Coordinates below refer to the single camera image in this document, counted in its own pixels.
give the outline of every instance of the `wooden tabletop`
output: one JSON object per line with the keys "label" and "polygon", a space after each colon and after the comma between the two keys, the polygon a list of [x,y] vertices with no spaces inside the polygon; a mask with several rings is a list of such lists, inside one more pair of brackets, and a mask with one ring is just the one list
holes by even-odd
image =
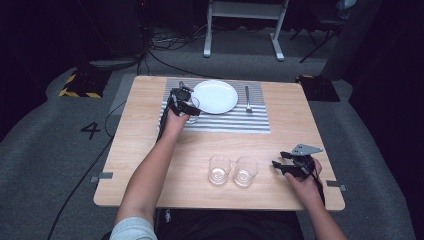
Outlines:
{"label": "wooden tabletop", "polygon": [[[154,146],[158,135],[158,118],[167,77],[136,77],[122,114],[115,139],[103,172],[111,179],[100,179],[94,202],[100,206],[119,206],[126,185],[139,163]],[[190,132],[183,131],[171,161],[158,207],[204,209],[300,210],[290,184],[272,160],[282,161],[281,151],[290,152],[303,143],[321,147],[313,154],[323,170],[326,208],[345,207],[325,146],[303,93],[296,83],[260,82],[268,113],[270,134]],[[252,156],[259,163],[259,173],[252,185],[241,188],[232,179],[221,186],[208,180],[209,158],[228,156],[235,162],[241,156]]]}

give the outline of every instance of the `white stand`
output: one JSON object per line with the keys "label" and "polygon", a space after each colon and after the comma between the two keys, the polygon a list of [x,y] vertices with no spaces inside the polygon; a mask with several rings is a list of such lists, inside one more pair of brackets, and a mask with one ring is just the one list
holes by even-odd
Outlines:
{"label": "white stand", "polygon": [[237,17],[237,18],[257,18],[278,20],[275,32],[270,34],[272,46],[275,55],[279,61],[284,60],[283,52],[278,43],[278,35],[280,34],[281,25],[286,15],[287,4],[289,0],[285,0],[283,4],[260,4],[260,3],[239,3],[239,2],[220,2],[209,1],[208,8],[208,30],[205,40],[204,57],[210,57],[212,45],[212,16],[217,17]]}

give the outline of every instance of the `round plate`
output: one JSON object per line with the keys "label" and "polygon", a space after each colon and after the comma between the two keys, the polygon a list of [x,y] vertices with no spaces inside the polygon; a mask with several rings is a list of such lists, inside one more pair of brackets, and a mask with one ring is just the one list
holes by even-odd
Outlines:
{"label": "round plate", "polygon": [[236,90],[230,84],[217,80],[197,84],[191,95],[199,99],[200,110],[211,114],[228,112],[238,101]]}

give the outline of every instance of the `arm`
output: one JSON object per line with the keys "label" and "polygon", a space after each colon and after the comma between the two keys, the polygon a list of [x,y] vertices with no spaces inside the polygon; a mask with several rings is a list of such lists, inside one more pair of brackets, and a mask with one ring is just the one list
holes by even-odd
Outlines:
{"label": "arm", "polygon": [[[321,164],[314,159],[316,170],[319,173],[322,170]],[[318,188],[312,176],[304,181],[298,181],[290,173],[284,174],[292,185],[297,197],[305,206],[306,211],[312,222],[317,239],[347,239],[337,223],[331,217],[330,213],[325,209]]]}
{"label": "arm", "polygon": [[189,115],[178,117],[169,111],[162,137],[128,182],[115,224],[128,217],[141,217],[153,225],[156,203],[162,192],[172,154],[188,118]]}

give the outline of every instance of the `cutlery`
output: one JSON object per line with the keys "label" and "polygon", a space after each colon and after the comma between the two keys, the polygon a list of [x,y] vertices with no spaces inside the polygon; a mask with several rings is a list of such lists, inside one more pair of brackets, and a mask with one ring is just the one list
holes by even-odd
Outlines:
{"label": "cutlery", "polygon": [[249,87],[245,86],[244,90],[246,90],[246,99],[247,99],[247,107],[246,107],[246,112],[248,113],[253,113],[252,108],[250,107],[250,100],[249,100]]}

